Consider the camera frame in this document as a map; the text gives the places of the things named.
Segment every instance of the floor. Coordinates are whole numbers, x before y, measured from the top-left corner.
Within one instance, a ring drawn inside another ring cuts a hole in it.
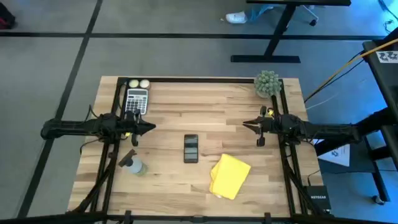
[[[66,33],[63,37],[5,37],[0,35],[0,219],[15,217],[33,174],[43,140],[44,121],[58,108],[67,81],[75,77],[64,119],[81,120],[94,102],[102,75],[176,75],[254,77],[273,70],[281,77],[300,79],[308,95],[324,79],[362,50],[361,40],[283,40],[276,53],[299,55],[301,64],[231,63],[232,54],[261,54],[268,40],[90,38],[84,33],[175,34],[272,34],[283,9],[266,12],[252,24],[231,25],[222,20],[227,12],[249,6],[242,0],[2,0],[17,17],[18,26],[7,32]],[[101,6],[89,26],[97,3]],[[398,2],[387,1],[394,13]],[[386,35],[383,23],[392,17],[377,0],[352,0],[350,7],[316,7],[320,20],[298,8],[286,34],[290,35]],[[389,25],[392,30],[398,21]],[[342,81],[315,96],[307,108],[314,123],[353,123],[385,106],[373,75],[365,63]],[[379,133],[369,137],[372,147],[384,144]],[[78,148],[83,138],[55,141],[29,216],[63,213],[67,207]],[[380,169],[393,169],[391,160],[379,161]],[[322,162],[322,172],[328,164]],[[327,174],[323,180],[337,217],[398,222],[398,174],[383,172],[392,202],[379,206],[371,174]]]

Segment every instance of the white sneaker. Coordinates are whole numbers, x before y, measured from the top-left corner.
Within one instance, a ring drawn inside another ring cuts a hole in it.
[[[237,13],[229,13],[225,15],[225,19],[232,24],[244,24],[246,21],[248,21],[248,18],[243,11]]]

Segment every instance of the potted plant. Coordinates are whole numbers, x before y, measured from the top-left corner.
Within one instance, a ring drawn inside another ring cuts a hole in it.
[[[273,71],[261,71],[261,73],[254,79],[254,87],[258,96],[262,98],[269,98],[281,89],[281,82],[278,79],[278,74]]]

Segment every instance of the yellow cloth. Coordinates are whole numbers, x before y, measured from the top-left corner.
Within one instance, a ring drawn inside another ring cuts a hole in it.
[[[210,192],[233,200],[238,194],[251,166],[230,155],[221,155],[220,161],[212,168]]]

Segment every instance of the black clamp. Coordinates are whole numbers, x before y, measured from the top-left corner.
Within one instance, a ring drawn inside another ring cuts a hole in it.
[[[269,212],[264,213],[264,221],[262,224],[272,224],[272,218]]]
[[[256,141],[257,147],[265,146],[266,145],[266,139],[264,137],[264,127],[261,123],[262,119],[265,118],[267,114],[267,107],[262,106],[260,109],[260,115],[254,120],[251,121],[243,121],[243,126],[249,128],[250,130],[254,131],[256,134],[259,135],[259,138]]]
[[[124,212],[123,224],[131,224],[132,221],[133,220],[131,218],[131,211],[130,210],[126,210],[126,212]]]

